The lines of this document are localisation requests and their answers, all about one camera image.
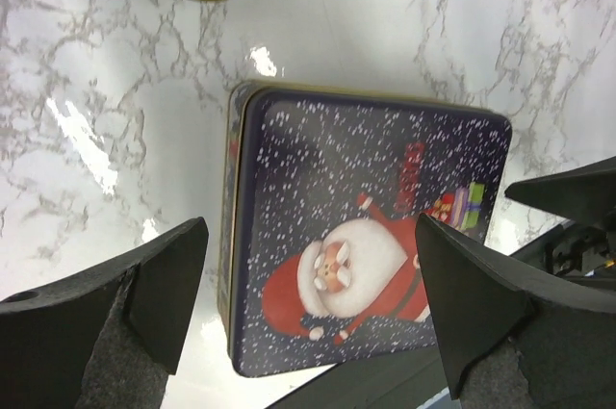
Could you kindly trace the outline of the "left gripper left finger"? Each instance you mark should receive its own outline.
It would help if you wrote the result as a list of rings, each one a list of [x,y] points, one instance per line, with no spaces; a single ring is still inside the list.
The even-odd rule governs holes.
[[[158,408],[208,244],[203,218],[1,302],[4,408]]]

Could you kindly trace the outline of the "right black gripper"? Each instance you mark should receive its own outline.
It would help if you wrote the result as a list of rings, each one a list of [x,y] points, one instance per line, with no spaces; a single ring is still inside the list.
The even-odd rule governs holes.
[[[511,184],[505,196],[566,220],[544,249],[557,277],[615,278],[615,158]]]

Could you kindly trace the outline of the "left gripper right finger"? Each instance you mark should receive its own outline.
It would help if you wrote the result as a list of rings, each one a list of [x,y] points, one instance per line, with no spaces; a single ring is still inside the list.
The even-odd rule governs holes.
[[[462,407],[614,407],[614,293],[547,274],[432,217],[419,217],[415,239],[449,392]]]

